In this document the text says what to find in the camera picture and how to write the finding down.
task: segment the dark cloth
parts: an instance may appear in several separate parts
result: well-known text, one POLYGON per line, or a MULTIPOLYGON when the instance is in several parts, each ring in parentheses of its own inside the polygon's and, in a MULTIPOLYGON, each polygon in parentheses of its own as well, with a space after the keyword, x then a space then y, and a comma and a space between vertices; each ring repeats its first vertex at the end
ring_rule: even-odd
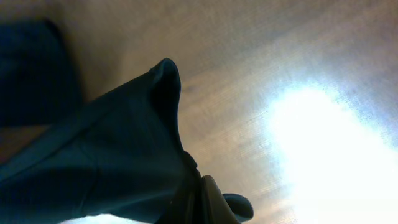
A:
POLYGON ((76 72, 49 22, 0 26, 0 127, 52 124, 81 108, 76 72))
POLYGON ((0 167, 0 223, 101 213, 154 223, 196 167, 178 135, 179 96, 165 59, 54 125, 0 167))

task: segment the wood grain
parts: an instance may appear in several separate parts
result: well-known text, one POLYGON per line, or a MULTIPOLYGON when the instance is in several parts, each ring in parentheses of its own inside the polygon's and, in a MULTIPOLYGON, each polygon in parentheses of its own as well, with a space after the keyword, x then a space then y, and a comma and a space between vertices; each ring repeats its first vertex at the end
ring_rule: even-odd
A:
POLYGON ((222 191, 252 201, 251 223, 298 222, 267 128, 285 89, 336 89, 396 146, 396 0, 13 2, 1 3, 3 22, 58 24, 87 100, 173 59, 184 148, 222 191))

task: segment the dark object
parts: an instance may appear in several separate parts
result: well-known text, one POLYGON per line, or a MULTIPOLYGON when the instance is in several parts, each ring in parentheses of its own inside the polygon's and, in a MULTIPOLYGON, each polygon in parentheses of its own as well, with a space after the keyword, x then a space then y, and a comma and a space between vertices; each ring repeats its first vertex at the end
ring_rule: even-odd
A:
POLYGON ((0 127, 52 124, 82 105, 76 73, 53 24, 0 26, 0 127))
POLYGON ((0 223, 110 213, 149 223, 234 224, 240 195, 200 177, 177 127, 180 78, 165 59, 85 106, 0 167, 0 223))

